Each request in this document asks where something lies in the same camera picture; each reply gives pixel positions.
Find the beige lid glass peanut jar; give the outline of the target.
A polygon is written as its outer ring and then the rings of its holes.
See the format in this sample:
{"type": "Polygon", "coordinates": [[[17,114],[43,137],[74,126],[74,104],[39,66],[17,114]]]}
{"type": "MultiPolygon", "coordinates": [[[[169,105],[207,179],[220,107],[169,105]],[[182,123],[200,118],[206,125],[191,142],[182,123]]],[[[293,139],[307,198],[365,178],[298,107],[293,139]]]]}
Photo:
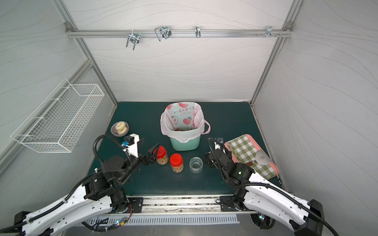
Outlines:
{"type": "Polygon", "coordinates": [[[194,174],[199,174],[203,170],[203,161],[200,157],[193,157],[189,163],[190,171],[194,174]]]}

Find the red lid peanut jar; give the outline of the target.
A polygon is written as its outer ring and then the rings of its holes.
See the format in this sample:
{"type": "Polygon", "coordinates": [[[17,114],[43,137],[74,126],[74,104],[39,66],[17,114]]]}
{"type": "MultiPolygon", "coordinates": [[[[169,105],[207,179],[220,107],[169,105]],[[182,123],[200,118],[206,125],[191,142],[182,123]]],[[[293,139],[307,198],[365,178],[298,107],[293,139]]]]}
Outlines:
{"type": "Polygon", "coordinates": [[[175,173],[180,173],[183,171],[184,169],[184,160],[183,160],[183,157],[178,154],[178,153],[175,153],[173,155],[171,155],[170,157],[170,166],[173,170],[173,172],[175,173]]]}
{"type": "Polygon", "coordinates": [[[156,156],[156,163],[158,163],[159,165],[165,165],[169,161],[167,151],[162,146],[159,146],[159,148],[156,148],[156,150],[154,150],[154,156],[156,156]]]}

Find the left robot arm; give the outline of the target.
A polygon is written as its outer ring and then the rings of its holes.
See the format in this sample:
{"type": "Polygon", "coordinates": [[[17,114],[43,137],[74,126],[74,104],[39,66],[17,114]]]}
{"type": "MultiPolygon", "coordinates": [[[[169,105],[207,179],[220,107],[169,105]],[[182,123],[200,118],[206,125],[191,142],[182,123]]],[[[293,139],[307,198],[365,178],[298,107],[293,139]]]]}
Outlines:
{"type": "Polygon", "coordinates": [[[15,215],[14,224],[1,229],[2,234],[18,236],[57,236],[79,223],[108,213],[132,214],[135,204],[121,188],[141,164],[154,164],[159,144],[146,155],[138,152],[144,139],[136,134],[124,138],[117,145],[126,158],[113,156],[101,160],[101,168],[80,180],[64,197],[34,212],[22,211],[15,215]]]}

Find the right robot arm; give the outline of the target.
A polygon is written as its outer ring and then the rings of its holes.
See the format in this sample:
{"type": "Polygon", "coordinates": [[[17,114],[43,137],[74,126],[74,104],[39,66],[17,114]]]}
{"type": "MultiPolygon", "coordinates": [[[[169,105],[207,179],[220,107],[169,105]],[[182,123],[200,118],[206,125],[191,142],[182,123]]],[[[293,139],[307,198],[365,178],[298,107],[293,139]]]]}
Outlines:
{"type": "Polygon", "coordinates": [[[269,217],[286,225],[296,236],[320,236],[324,228],[338,235],[325,220],[320,202],[297,198],[270,183],[253,168],[234,162],[230,150],[220,140],[208,138],[208,145],[210,162],[219,170],[223,182],[235,189],[227,205],[238,211],[256,211],[260,221],[269,217]]]}

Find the grey bowl with buns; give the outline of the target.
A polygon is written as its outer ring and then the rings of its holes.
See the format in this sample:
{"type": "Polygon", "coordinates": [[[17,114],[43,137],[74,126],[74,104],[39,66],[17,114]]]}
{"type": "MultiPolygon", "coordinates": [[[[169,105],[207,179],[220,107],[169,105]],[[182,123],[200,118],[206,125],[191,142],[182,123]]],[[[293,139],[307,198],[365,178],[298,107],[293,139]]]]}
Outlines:
{"type": "Polygon", "coordinates": [[[124,121],[120,121],[113,124],[110,130],[114,136],[124,137],[129,132],[129,125],[124,121]]]}

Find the white vent strip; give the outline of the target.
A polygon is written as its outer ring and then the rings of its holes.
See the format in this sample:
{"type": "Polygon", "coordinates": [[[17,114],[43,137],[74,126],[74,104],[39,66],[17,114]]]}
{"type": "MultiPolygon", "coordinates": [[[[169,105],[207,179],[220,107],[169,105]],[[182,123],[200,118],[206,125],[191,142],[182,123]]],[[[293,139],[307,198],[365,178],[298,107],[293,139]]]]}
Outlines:
{"type": "Polygon", "coordinates": [[[236,214],[136,215],[125,225],[222,225],[239,224],[236,214]]]}

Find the metal u-bolt clamp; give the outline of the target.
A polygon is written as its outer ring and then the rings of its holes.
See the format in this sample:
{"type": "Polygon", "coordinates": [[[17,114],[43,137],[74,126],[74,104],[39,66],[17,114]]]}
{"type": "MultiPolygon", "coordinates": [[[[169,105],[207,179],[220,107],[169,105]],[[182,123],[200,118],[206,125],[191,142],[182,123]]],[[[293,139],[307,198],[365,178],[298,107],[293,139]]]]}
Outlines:
{"type": "Polygon", "coordinates": [[[126,43],[126,47],[128,47],[129,45],[132,45],[132,50],[135,50],[136,48],[136,45],[140,42],[140,37],[138,34],[136,33],[130,33],[128,35],[128,39],[127,39],[127,43],[126,43]]]}

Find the metal hook clamp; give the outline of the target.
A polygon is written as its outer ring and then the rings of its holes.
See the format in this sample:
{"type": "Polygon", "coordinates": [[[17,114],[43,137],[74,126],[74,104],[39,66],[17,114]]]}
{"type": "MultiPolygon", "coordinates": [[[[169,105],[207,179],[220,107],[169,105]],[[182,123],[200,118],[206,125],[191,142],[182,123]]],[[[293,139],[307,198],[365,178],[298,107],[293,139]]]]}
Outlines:
{"type": "Polygon", "coordinates": [[[169,26],[156,27],[154,32],[159,41],[161,41],[163,38],[168,39],[172,35],[171,29],[169,26]]]}

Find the aluminium crossbar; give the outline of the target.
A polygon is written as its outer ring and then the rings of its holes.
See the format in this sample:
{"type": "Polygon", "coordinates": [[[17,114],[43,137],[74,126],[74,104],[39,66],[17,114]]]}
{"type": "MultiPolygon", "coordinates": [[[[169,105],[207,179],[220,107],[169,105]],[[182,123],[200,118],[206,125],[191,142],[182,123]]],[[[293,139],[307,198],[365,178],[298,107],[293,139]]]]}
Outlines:
{"type": "MultiPolygon", "coordinates": [[[[257,37],[256,33],[264,32],[266,29],[233,29],[233,30],[214,30],[200,29],[200,38],[251,38],[257,37]]],[[[280,30],[282,37],[292,37],[294,32],[291,30],[280,30]]],[[[154,30],[76,30],[67,31],[69,38],[127,38],[130,33],[136,33],[140,38],[157,38],[154,30]]],[[[172,29],[170,38],[196,38],[194,29],[172,29]]]]}

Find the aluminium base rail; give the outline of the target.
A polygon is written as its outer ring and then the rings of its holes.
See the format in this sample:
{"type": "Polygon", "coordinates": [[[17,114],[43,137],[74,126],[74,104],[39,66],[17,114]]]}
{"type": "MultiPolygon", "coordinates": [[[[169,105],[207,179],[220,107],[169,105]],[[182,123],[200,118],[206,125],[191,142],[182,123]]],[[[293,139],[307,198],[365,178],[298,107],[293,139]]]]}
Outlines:
{"type": "Polygon", "coordinates": [[[121,209],[110,206],[110,199],[105,197],[98,201],[70,203],[62,206],[56,213],[60,219],[79,217],[89,219],[94,216],[132,214],[189,214],[189,213],[220,213],[222,211],[257,211],[269,216],[301,218],[304,213],[285,197],[277,201],[268,201],[257,194],[248,193],[245,201],[237,201],[230,195],[199,195],[199,196],[131,196],[128,204],[121,209]]]}

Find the metal bracket clamp right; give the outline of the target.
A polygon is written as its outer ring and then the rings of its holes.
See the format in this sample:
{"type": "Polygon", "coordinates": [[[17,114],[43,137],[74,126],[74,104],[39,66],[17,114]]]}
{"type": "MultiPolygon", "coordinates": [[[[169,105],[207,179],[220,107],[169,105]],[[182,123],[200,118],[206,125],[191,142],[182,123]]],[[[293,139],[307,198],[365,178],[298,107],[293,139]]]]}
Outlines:
{"type": "Polygon", "coordinates": [[[267,29],[264,32],[261,33],[256,33],[257,37],[265,37],[265,38],[270,38],[270,37],[282,37],[282,33],[280,30],[275,30],[273,29],[272,26],[268,26],[267,29]]]}

